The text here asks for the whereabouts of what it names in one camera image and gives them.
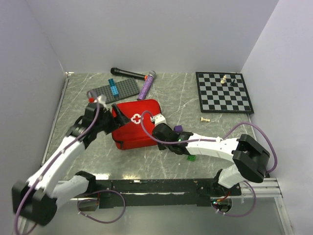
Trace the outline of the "red medicine kit case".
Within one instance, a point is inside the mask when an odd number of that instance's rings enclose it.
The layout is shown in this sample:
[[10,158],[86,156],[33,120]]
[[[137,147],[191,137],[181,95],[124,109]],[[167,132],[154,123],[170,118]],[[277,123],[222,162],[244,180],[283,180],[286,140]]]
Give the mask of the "red medicine kit case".
[[153,116],[161,114],[158,101],[146,99],[141,101],[123,102],[117,104],[120,111],[130,119],[130,122],[112,132],[112,139],[120,150],[142,148],[157,145],[157,142],[147,136],[141,127],[141,114],[149,111]]

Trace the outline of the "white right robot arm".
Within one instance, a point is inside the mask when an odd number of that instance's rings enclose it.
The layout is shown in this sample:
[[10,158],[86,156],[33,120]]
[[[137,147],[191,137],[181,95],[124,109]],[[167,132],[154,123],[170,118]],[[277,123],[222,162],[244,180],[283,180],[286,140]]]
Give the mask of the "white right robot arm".
[[250,135],[222,139],[191,132],[178,134],[162,123],[153,129],[152,137],[158,142],[159,150],[167,148],[177,155],[203,155],[232,162],[233,165],[220,170],[215,177],[213,189],[219,195],[226,194],[239,182],[264,180],[270,153]]

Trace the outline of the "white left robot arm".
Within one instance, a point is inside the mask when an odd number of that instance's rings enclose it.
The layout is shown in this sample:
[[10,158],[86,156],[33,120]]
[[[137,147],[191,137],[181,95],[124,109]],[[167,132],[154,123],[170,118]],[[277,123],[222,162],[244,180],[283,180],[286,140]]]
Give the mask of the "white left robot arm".
[[68,129],[58,149],[48,161],[25,182],[17,181],[12,187],[13,212],[36,224],[47,225],[57,210],[71,198],[96,193],[96,177],[85,171],[77,172],[64,185],[58,182],[72,162],[96,139],[97,134],[112,133],[131,120],[116,104],[109,109],[94,102]]

